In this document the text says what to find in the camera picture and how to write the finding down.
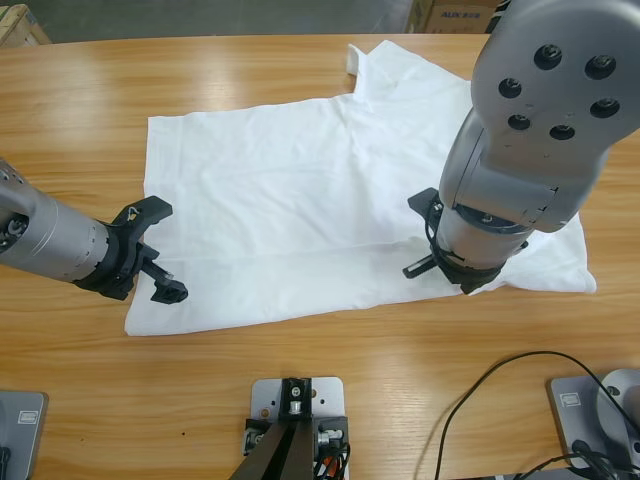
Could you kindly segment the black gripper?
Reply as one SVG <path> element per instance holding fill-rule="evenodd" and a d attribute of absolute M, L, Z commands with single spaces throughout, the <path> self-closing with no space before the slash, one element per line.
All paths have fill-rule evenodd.
<path fill-rule="evenodd" d="M 104 224 L 107 232 L 107 251 L 87 277 L 74 280 L 77 287 L 102 296 L 125 300 L 133 288 L 135 277 L 143 271 L 154 280 L 155 292 L 151 300 L 161 304 L 176 304 L 188 297 L 186 286 L 168 278 L 168 273 L 153 263 L 158 252 L 140 242 L 145 231 L 156 221 L 125 221 Z"/>
<path fill-rule="evenodd" d="M 413 279 L 438 268 L 453 285 L 459 285 L 464 294 L 470 294 L 494 281 L 506 262 L 528 247 L 523 238 L 465 238 L 446 242 L 436 239 L 430 254 L 402 270 Z"/>

